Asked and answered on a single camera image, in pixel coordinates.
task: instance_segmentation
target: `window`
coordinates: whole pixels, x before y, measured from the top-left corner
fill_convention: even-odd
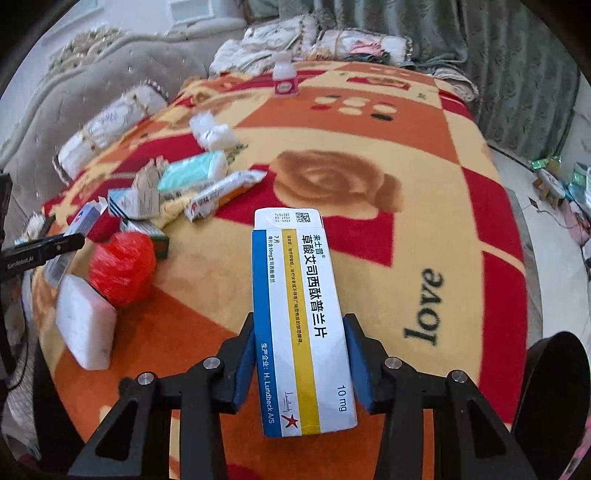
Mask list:
[[[71,23],[101,9],[99,0],[79,0],[68,12],[61,17],[48,31],[49,34],[56,33]]]
[[[175,24],[188,23],[213,16],[211,0],[168,0]]]

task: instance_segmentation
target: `blanket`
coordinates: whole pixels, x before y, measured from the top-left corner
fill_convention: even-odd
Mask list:
[[[419,371],[465,370],[512,421],[525,359],[525,268],[511,205],[466,105],[446,82],[395,67],[297,68],[300,93],[287,99],[274,97],[268,74],[187,82],[169,107],[45,205],[61,230],[84,202],[128,186],[124,174],[150,158],[202,152],[189,130],[199,111],[211,111],[242,142],[232,170],[268,172],[212,218],[165,228],[169,258],[157,268],[152,297],[119,312],[108,371],[78,366],[55,327],[56,293],[35,276],[41,347],[84,439],[116,402],[122,377],[184,371],[240,330],[252,308],[254,211],[271,206],[320,211],[343,314],[356,313],[368,336]],[[74,273],[86,275],[92,249],[89,241],[76,255]],[[243,411],[222,420],[228,462],[264,479],[318,471],[370,478],[381,420],[358,414],[350,431],[272,442],[262,435],[253,388]],[[178,433],[178,422],[173,427]],[[177,438],[173,432],[173,472]]]

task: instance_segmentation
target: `striped package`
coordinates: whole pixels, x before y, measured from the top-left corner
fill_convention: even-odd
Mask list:
[[[265,435],[355,427],[345,332],[318,211],[255,212],[252,285]]]

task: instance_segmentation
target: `snack bar wrapper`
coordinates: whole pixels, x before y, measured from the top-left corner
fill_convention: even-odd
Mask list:
[[[197,218],[208,217],[222,205],[260,183],[266,175],[267,172],[261,170],[235,171],[196,194],[185,208],[185,216],[191,222]]]

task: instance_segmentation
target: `white tile floor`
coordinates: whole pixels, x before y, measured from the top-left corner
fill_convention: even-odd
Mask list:
[[[529,206],[532,198],[540,209],[549,211],[565,225],[562,213],[552,210],[547,202],[539,201],[538,192],[531,184],[535,175],[514,160],[496,151],[492,153],[503,184],[515,192],[521,208],[525,209],[523,213],[540,278],[543,335],[548,337],[562,330],[573,332],[583,342],[591,359],[587,274],[580,248],[568,230],[559,226],[550,215],[538,213],[535,207]]]

